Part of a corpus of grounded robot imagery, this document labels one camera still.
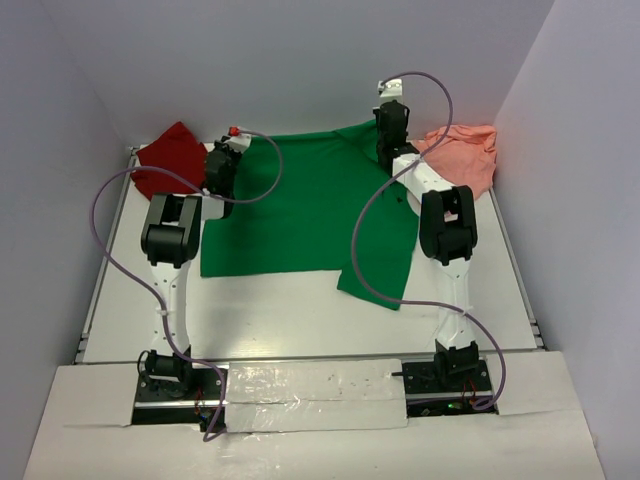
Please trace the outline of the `green t-shirt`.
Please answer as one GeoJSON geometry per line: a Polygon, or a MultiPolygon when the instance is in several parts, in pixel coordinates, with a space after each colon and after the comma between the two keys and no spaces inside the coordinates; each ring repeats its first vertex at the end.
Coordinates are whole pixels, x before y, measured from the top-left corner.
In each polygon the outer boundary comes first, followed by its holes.
{"type": "Polygon", "coordinates": [[[396,310],[417,240],[405,188],[377,163],[373,121],[252,140],[234,193],[242,204],[205,224],[204,278],[336,271],[337,289],[396,310]]]}

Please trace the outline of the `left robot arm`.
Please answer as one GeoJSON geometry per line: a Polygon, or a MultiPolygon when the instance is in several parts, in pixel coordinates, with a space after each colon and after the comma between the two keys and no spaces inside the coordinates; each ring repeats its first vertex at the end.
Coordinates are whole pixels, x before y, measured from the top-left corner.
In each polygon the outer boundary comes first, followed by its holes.
{"type": "Polygon", "coordinates": [[[191,354],[186,326],[188,271],[204,223],[232,213],[235,177],[250,144],[247,134],[224,136],[214,143],[205,158],[203,195],[161,192],[151,197],[141,247],[151,265],[153,288],[166,306],[159,309],[143,374],[149,384],[173,398],[188,396],[196,384],[192,364],[182,358],[191,354]]]}

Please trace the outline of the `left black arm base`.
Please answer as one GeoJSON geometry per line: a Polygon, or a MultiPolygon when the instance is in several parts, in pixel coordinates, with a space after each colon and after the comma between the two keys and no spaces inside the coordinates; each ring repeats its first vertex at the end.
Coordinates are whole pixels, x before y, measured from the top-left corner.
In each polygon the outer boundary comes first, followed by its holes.
{"type": "Polygon", "coordinates": [[[226,430],[222,381],[213,369],[155,350],[142,351],[136,368],[132,424],[191,425],[212,436],[226,430]]]}

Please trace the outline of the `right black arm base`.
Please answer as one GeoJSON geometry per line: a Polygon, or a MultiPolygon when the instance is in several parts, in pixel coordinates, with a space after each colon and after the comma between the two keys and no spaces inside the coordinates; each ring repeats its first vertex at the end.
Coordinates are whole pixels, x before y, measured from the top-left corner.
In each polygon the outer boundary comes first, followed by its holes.
{"type": "Polygon", "coordinates": [[[482,412],[474,409],[479,401],[493,397],[484,360],[470,371],[453,374],[447,379],[437,371],[435,361],[403,361],[391,376],[403,383],[409,418],[495,412],[494,407],[482,412]]]}

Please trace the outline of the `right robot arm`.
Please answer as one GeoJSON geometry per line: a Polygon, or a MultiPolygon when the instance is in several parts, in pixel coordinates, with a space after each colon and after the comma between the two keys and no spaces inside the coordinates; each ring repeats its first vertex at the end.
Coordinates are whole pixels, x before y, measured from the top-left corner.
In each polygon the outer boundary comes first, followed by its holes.
{"type": "Polygon", "coordinates": [[[478,233],[470,187],[456,186],[419,157],[407,140],[410,110],[397,100],[374,109],[381,166],[420,203],[418,237],[423,254],[438,269],[439,302],[432,377],[447,391],[467,382],[479,364],[469,308],[468,273],[478,233]]]}

